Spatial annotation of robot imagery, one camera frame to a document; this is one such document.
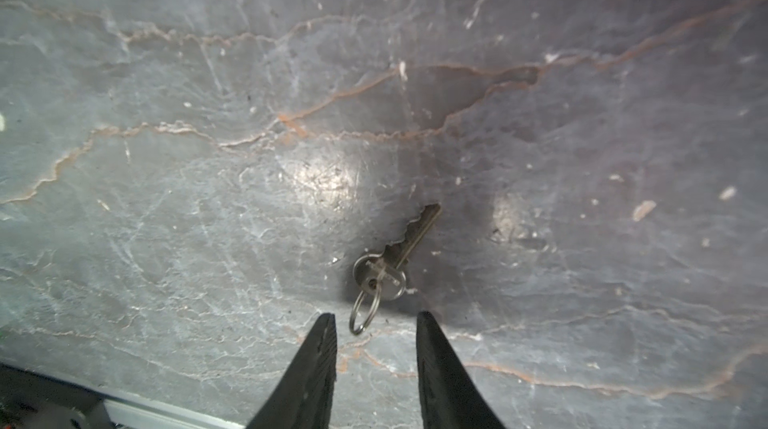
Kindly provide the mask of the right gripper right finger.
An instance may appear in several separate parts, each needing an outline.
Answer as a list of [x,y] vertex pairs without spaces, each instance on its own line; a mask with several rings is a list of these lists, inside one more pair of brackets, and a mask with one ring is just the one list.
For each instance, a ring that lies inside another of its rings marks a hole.
[[417,316],[416,353],[424,428],[504,429],[428,311]]

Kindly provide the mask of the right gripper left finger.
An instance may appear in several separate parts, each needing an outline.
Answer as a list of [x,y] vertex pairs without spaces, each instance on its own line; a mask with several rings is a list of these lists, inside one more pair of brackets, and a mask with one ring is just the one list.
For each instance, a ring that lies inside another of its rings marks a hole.
[[328,429],[336,381],[335,316],[321,314],[247,429]]

